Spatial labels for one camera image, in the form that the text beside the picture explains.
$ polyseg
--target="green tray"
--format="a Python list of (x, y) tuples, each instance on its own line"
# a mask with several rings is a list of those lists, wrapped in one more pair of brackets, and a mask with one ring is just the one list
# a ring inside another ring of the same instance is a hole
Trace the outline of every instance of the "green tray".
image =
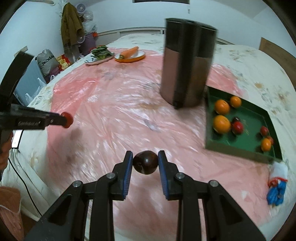
[[(244, 99), (242, 99), (241, 107), (237, 109), (231, 107), (229, 114), (225, 115), (230, 122), (233, 117), (239, 117), (244, 125), (244, 132), (241, 135), (235, 136), (232, 131), (224, 135), (220, 135), (214, 131), (213, 118), (217, 115), (214, 111), (215, 102), (219, 99), (229, 102), (232, 96), (229, 93), (212, 87), (207, 88), (205, 148), (262, 163), (282, 161), (279, 141), (268, 112)], [(269, 152), (263, 152), (260, 148), (262, 136), (259, 131), (261, 126), (266, 126), (269, 129), (270, 136), (274, 139), (274, 145)]]

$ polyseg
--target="white pipe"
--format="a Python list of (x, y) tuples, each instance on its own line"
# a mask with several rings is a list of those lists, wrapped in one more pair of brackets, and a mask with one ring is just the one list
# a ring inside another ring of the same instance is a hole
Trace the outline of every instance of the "white pipe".
[(50, 5), (54, 5), (54, 1), (53, 0), (28, 0), (29, 2), (44, 2), (44, 3), (48, 3)]

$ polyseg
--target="screw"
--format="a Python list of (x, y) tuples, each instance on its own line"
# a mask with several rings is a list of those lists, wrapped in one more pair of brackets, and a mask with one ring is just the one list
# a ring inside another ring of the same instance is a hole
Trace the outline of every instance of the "screw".
[(106, 177), (109, 179), (113, 179), (113, 178), (115, 178), (115, 176), (116, 176), (115, 173), (112, 173), (112, 172), (110, 172), (106, 175)]
[(183, 179), (184, 177), (185, 177), (185, 174), (184, 173), (182, 173), (182, 172), (176, 173), (176, 178)]
[(212, 187), (218, 187), (218, 186), (219, 186), (219, 183), (218, 183), (216, 180), (211, 180), (211, 181), (210, 181), (210, 185), (211, 185)]
[(79, 187), (81, 184), (82, 184), (81, 181), (74, 181), (74, 182), (72, 183), (73, 187), (75, 187), (75, 188)]

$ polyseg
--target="window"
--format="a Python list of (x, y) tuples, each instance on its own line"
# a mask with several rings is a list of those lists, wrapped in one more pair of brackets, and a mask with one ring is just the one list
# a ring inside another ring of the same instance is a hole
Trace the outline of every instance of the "window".
[(179, 2), (189, 4), (189, 0), (133, 0), (133, 2)]

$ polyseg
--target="orange-rimmed plate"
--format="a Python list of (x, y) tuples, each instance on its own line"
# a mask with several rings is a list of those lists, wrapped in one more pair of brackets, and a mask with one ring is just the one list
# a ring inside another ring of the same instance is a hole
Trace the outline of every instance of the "orange-rimmed plate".
[(114, 59), (117, 61), (117, 62), (120, 62), (120, 63), (132, 63), (132, 62), (136, 62), (136, 61), (139, 61), (141, 59), (144, 59), (145, 56), (146, 56), (146, 53), (142, 50), (138, 50), (134, 55), (132, 55), (131, 57), (129, 58), (126, 58), (126, 59), (119, 59), (119, 55), (120, 53), (116, 54)]

